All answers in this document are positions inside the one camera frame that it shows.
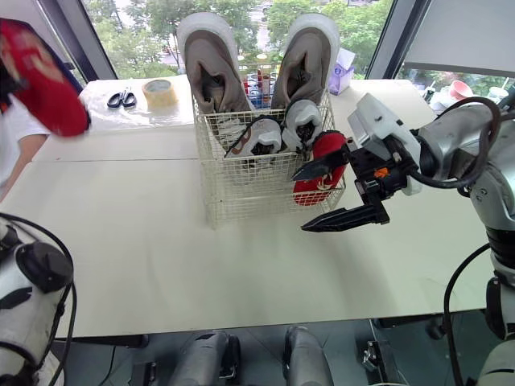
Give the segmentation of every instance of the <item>red shoe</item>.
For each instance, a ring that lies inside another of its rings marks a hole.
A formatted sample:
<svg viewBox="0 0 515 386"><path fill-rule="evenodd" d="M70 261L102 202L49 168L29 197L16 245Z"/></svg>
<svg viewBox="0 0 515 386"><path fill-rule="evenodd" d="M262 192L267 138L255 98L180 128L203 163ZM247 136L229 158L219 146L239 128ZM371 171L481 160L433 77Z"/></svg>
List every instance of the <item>red shoe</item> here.
<svg viewBox="0 0 515 386"><path fill-rule="evenodd" d="M328 130L321 133L313 142L313 159L323 157L333 151L341 149L347 139L336 130ZM345 171L345 165L338 166L330 174L312 179L311 181L297 181L294 193L309 191L309 194L295 195L294 199L298 205L315 205L324 201L329 196L329 189L334 189Z"/></svg>

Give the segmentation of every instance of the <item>wire basket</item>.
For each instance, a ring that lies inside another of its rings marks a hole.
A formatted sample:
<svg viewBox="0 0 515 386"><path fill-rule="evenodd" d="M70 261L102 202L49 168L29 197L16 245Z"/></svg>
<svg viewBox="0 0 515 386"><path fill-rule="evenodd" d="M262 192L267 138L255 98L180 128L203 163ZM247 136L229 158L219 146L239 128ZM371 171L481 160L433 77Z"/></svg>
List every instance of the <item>wire basket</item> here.
<svg viewBox="0 0 515 386"><path fill-rule="evenodd" d="M274 82L277 67L263 65L259 67L260 72L254 69L259 76L267 74ZM252 70L243 70L252 75ZM267 115L283 121L284 109L270 109L272 93L269 96L255 96L254 101L251 99L254 106L267 109L238 113L202 114L193 98L204 205L208 222L213 228L228 220L299 211L331 211L344 193L343 179L334 189L294 193L295 182L291 176L303 164L301 154L288 152L225 158L229 147L253 119ZM319 111L323 118L323 131L335 129L327 91L323 94ZM219 128L223 125L231 127L232 132L222 133L223 130Z"/></svg>

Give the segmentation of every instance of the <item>floor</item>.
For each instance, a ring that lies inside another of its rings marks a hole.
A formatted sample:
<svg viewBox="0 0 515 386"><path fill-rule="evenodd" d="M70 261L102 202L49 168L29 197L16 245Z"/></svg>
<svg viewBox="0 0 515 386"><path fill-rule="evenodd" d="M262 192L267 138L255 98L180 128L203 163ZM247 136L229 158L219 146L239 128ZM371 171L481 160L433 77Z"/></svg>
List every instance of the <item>floor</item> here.
<svg viewBox="0 0 515 386"><path fill-rule="evenodd" d="M427 322L413 322L390 329L377 329L378 339L387 339L393 349L399 370L410 386L452 386L450 364L445 339L433 340L425 332ZM476 378L490 350L499 343L484 323L479 311L454 317L455 335L463 377ZM323 345L335 385L370 384L365 369L356 360L356 328L369 326L369 321L308 323L308 329ZM226 330L239 337L242 350L241 382L244 385L281 385L282 349L287 326L262 326ZM155 361L159 379L156 385L166 385L167 378L181 349L200 332L158 334L150 337L144 349L117 347L113 370L107 386L129 384L132 366ZM113 353L111 346L74 343L66 366L68 386L97 385L105 377Z"/></svg>

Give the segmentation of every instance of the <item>person's arm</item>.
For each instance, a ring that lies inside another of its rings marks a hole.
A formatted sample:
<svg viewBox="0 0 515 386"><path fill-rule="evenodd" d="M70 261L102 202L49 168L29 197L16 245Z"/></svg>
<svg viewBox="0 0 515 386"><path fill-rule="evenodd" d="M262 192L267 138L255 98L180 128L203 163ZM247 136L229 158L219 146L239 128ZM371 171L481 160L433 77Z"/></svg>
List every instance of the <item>person's arm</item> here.
<svg viewBox="0 0 515 386"><path fill-rule="evenodd" d="M16 179L22 173L25 165L32 160L32 157L34 157L34 155L38 152L39 148L46 140L47 135L45 134L33 134L27 135L18 141L20 155L18 157L18 161L14 165L13 171L10 173L10 176L7 179L4 192L2 197L0 197L0 201L4 199L9 190L13 187Z"/></svg>

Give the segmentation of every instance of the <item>tape roll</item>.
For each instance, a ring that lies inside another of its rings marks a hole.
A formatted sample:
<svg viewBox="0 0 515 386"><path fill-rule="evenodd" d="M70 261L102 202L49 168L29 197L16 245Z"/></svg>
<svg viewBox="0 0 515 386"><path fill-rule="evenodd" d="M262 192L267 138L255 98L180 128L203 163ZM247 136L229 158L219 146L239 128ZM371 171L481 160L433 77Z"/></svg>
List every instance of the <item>tape roll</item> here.
<svg viewBox="0 0 515 386"><path fill-rule="evenodd" d="M151 80L142 86L143 94L149 109L166 107L177 102L177 96L170 81L164 79Z"/></svg>

